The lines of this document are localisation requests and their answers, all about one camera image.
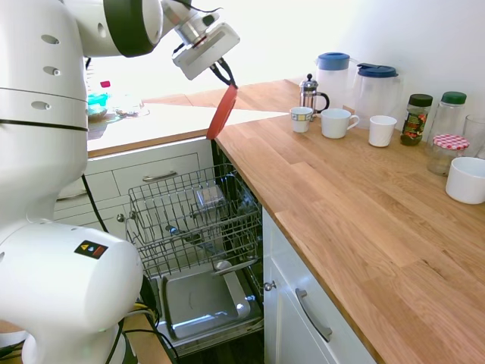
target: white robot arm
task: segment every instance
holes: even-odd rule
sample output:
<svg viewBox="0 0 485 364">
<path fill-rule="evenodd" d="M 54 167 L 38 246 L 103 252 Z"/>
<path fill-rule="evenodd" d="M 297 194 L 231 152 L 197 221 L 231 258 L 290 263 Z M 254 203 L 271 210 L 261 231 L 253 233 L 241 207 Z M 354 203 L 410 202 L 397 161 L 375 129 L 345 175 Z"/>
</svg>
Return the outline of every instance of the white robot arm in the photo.
<svg viewBox="0 0 485 364">
<path fill-rule="evenodd" d="M 53 222 L 54 204 L 86 168 L 84 56 L 144 55 L 174 29 L 193 79 L 239 42 L 181 1 L 0 0 L 0 319 L 31 334 L 24 364 L 105 364 L 138 296 L 134 246 Z"/>
<path fill-rule="evenodd" d="M 172 29 L 183 46 L 173 56 L 189 80 L 216 63 L 237 43 L 219 14 L 192 9 L 191 0 L 64 0 L 79 27 L 86 57 L 150 53 Z"/>
</svg>

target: cabinet handle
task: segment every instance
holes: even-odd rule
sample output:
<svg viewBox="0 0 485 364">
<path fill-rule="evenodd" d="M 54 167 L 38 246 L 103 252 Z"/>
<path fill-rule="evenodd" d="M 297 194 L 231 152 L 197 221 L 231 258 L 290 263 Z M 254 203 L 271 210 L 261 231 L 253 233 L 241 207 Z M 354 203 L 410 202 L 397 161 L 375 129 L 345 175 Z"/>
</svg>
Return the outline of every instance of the cabinet handle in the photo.
<svg viewBox="0 0 485 364">
<path fill-rule="evenodd" d="M 80 193 L 76 193 L 75 195 L 65 196 L 65 197 L 59 197 L 55 201 L 56 202 L 61 202 L 61 201 L 68 201 L 69 199 L 79 199 L 80 197 L 87 196 L 87 194 L 88 193 L 86 191 L 83 191 L 83 192 L 80 192 Z"/>
<path fill-rule="evenodd" d="M 270 292 L 273 288 L 276 288 L 276 283 L 274 283 L 274 281 L 271 283 L 266 282 L 263 284 L 263 288 L 266 292 Z"/>
<path fill-rule="evenodd" d="M 169 178 L 169 177 L 173 177 L 173 176 L 177 176 L 177 172 L 176 171 L 170 171 L 166 174 L 161 174 L 159 176 L 155 176 L 155 177 L 149 177 L 149 176 L 145 176 L 142 181 L 143 182 L 155 182 L 156 180 L 163 180 L 165 178 Z"/>
<path fill-rule="evenodd" d="M 313 314 L 308 310 L 308 307 L 306 307 L 305 302 L 303 302 L 303 298 L 307 296 L 306 290 L 299 290 L 298 288 L 295 289 L 296 297 L 298 298 L 298 302 L 300 302 L 300 306 L 303 309 L 303 312 L 306 314 L 306 317 L 308 317 L 308 320 L 310 323 L 313 325 L 315 330 L 318 331 L 320 336 L 322 338 L 330 343 L 330 336 L 332 335 L 332 329 L 331 328 L 326 328 L 322 326 L 320 323 L 318 323 L 318 320 L 313 316 Z"/>
</svg>

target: open dishwasher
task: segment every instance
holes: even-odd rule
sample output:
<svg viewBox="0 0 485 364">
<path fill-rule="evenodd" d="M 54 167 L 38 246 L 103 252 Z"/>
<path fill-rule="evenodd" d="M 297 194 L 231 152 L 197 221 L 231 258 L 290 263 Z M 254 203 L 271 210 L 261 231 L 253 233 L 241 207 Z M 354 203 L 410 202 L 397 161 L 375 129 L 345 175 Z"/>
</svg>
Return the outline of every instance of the open dishwasher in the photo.
<svg viewBox="0 0 485 364">
<path fill-rule="evenodd" d="M 183 356 L 263 328 L 261 206 L 230 164 L 130 190 L 127 236 Z"/>
</svg>

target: metal handle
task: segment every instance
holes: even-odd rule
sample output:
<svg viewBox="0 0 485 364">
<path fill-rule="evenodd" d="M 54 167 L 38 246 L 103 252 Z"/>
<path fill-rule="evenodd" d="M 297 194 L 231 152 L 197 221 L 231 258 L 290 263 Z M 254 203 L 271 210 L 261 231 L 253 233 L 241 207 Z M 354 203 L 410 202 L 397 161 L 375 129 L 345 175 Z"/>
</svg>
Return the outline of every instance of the metal handle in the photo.
<svg viewBox="0 0 485 364">
<path fill-rule="evenodd" d="M 273 288 L 276 289 L 276 283 L 274 283 L 274 281 L 272 281 L 271 283 L 266 282 L 265 284 L 263 284 L 263 288 L 266 292 L 269 292 Z"/>
<path fill-rule="evenodd" d="M 322 338 L 330 343 L 330 336 L 332 335 L 332 329 L 331 328 L 326 328 L 322 326 L 320 323 L 318 323 L 318 320 L 311 314 L 311 312 L 308 310 L 308 308 L 305 305 L 305 302 L 303 302 L 303 298 L 307 296 L 306 290 L 299 290 L 298 288 L 295 289 L 296 297 L 298 298 L 298 302 L 300 302 L 300 306 L 303 309 L 303 312 L 306 314 L 306 317 L 308 317 L 308 320 L 310 323 L 313 325 L 315 330 L 318 331 L 320 336 Z"/>
<path fill-rule="evenodd" d="M 325 107 L 324 107 L 324 108 L 322 108 L 321 110 L 315 110 L 315 112 L 316 112 L 317 114 L 321 114 L 321 112 L 322 112 L 323 110 L 327 110 L 327 109 L 328 109 L 328 107 L 330 106 L 330 99 L 328 98 L 328 96 L 327 96 L 327 94 L 326 94 L 326 93 L 317 93 L 317 95 L 316 95 L 316 96 L 322 96 L 322 97 L 325 99 L 325 101 L 327 102 L 327 104 L 325 105 Z"/>
<path fill-rule="evenodd" d="M 227 273 L 231 273 L 232 271 L 239 271 L 240 269 L 249 267 L 250 265 L 253 265 L 257 262 L 258 262 L 258 259 L 253 259 L 248 262 L 233 265 L 232 267 L 229 267 L 226 269 L 221 269 L 220 271 L 215 271 L 214 273 L 212 273 L 212 275 L 226 275 Z"/>
<path fill-rule="evenodd" d="M 155 182 L 156 180 L 163 180 L 165 178 L 169 178 L 169 177 L 173 177 L 173 176 L 177 176 L 177 172 L 176 171 L 170 171 L 167 174 L 161 174 L 161 175 L 155 176 L 155 177 L 145 176 L 142 179 L 142 181 L 143 182 Z"/>
<path fill-rule="evenodd" d="M 88 193 L 86 191 L 83 191 L 83 192 L 80 192 L 80 193 L 76 193 L 75 195 L 65 196 L 65 197 L 59 197 L 55 201 L 56 202 L 61 202 L 61 201 L 68 201 L 69 199 L 79 199 L 80 197 L 87 196 L 87 194 Z"/>
</svg>

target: french press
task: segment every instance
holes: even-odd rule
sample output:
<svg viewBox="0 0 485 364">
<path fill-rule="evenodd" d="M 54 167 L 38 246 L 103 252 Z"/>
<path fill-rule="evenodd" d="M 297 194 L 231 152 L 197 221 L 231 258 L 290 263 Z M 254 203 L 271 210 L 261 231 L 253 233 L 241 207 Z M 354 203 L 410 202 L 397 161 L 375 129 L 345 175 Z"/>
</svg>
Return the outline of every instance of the french press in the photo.
<svg viewBox="0 0 485 364">
<path fill-rule="evenodd" d="M 303 80 L 300 83 L 300 106 L 306 106 L 308 108 L 313 108 L 313 116 L 316 114 L 320 114 L 323 110 L 327 110 L 330 106 L 330 100 L 328 96 L 324 93 L 320 93 L 317 91 L 318 82 L 312 80 L 312 75 L 307 74 L 306 76 L 308 79 Z M 317 104 L 317 96 L 322 96 L 327 104 L 321 110 L 317 110 L 315 105 Z"/>
</svg>

